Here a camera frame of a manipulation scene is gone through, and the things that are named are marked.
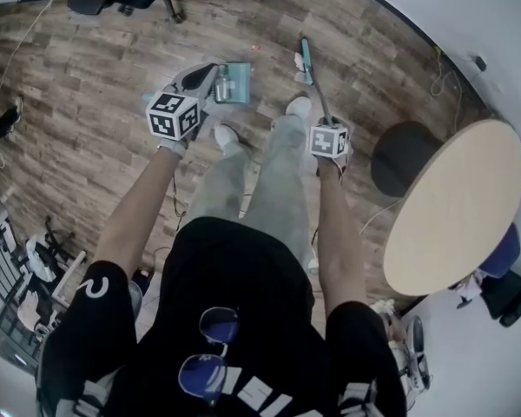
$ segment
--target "black table base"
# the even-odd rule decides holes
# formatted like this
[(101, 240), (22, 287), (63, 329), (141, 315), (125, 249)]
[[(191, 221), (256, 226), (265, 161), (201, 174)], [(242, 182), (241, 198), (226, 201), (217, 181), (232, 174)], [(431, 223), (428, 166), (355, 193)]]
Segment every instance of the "black table base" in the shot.
[(405, 196), (420, 171), (443, 144), (422, 123), (394, 125), (374, 147), (371, 160), (374, 185), (385, 195)]

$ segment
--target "blue object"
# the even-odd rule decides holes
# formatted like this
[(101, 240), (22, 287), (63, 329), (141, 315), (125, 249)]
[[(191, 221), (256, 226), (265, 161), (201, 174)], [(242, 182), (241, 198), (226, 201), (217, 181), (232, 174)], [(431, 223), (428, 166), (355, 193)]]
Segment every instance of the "blue object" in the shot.
[(212, 407), (220, 399), (227, 370), (226, 362), (218, 355), (193, 355), (181, 366), (178, 381), (184, 392)]
[(521, 255), (518, 230), (515, 224), (507, 229), (502, 241), (494, 249), (480, 269), (492, 278), (502, 278)]
[(238, 328), (237, 313), (230, 308), (210, 308), (203, 313), (199, 322), (201, 333), (209, 341), (221, 344), (231, 343)]

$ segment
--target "round table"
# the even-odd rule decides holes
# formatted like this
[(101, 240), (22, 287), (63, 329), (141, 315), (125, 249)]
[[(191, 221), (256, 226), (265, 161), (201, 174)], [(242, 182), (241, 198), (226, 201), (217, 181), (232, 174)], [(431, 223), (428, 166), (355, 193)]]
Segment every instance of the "round table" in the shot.
[(386, 130), (371, 159), (374, 185), (388, 196), (406, 195), (420, 170), (444, 145), (419, 122), (402, 122)]
[(521, 141), (500, 121), (458, 132), (406, 193), (384, 253), (390, 286), (428, 295), (460, 281), (488, 257), (521, 201)]

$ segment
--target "black t-shirt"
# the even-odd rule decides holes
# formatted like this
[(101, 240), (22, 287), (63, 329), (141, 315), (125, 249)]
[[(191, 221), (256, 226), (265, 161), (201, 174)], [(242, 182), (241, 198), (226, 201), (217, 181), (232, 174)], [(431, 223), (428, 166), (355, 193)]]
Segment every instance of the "black t-shirt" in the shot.
[[(328, 318), (323, 340), (310, 323), (312, 306), (309, 280), (281, 242), (234, 222), (200, 218), (175, 239), (155, 323), (138, 344), (127, 277), (111, 262), (90, 266), (43, 350), (41, 394), (54, 409), (60, 399), (77, 400), (84, 381), (119, 369), (106, 416), (315, 417), (357, 415), (359, 406), (386, 417), (406, 415), (380, 318), (361, 303), (342, 304)], [(221, 397), (209, 410), (183, 392), (178, 374), (189, 356), (221, 355), (221, 345), (199, 329), (212, 307), (235, 310), (239, 329), (224, 351)]]

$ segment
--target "wooden floor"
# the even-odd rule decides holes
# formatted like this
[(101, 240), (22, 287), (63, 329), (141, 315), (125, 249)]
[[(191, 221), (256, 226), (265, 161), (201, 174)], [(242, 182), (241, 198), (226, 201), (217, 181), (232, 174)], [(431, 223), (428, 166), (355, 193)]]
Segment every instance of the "wooden floor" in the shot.
[[(0, 95), (0, 111), (16, 93), (23, 120), (0, 140), (0, 200), (21, 236), (35, 233), (44, 217), (76, 232), (76, 247), (94, 252), (102, 226), (140, 174), (157, 140), (148, 132), (142, 95), (163, 88), (179, 70), (207, 61), (249, 61), (252, 103), (211, 107), (208, 123), (177, 172), (178, 208), (184, 210), (220, 152), (212, 128), (234, 125), (253, 145), (255, 160), (270, 123), (303, 88), (293, 81), (293, 53), (310, 39), (313, 62), (332, 112), (354, 125), (355, 155), (345, 179), (347, 197), (361, 222), (394, 199), (370, 178), (370, 156), (379, 136), (397, 122), (418, 121), (440, 139), (452, 134), (458, 105), (455, 79), (444, 93), (429, 92), (438, 74), (436, 52), (373, 0), (175, 0), (187, 21), (168, 26), (159, 0), (126, 18), (115, 7), (84, 17), (56, 0), (16, 53)], [(12, 50), (43, 3), (0, 8), (0, 78)], [(478, 119), (482, 107), (464, 97), (458, 123)], [(247, 190), (254, 186), (254, 167)], [(318, 215), (318, 181), (305, 178), (311, 233)], [(364, 233), (366, 284), (373, 300), (393, 297), (382, 272), (383, 246), (396, 209)], [(169, 190), (143, 264), (157, 269), (173, 241), (178, 219)], [(313, 279), (321, 319), (320, 287)]]

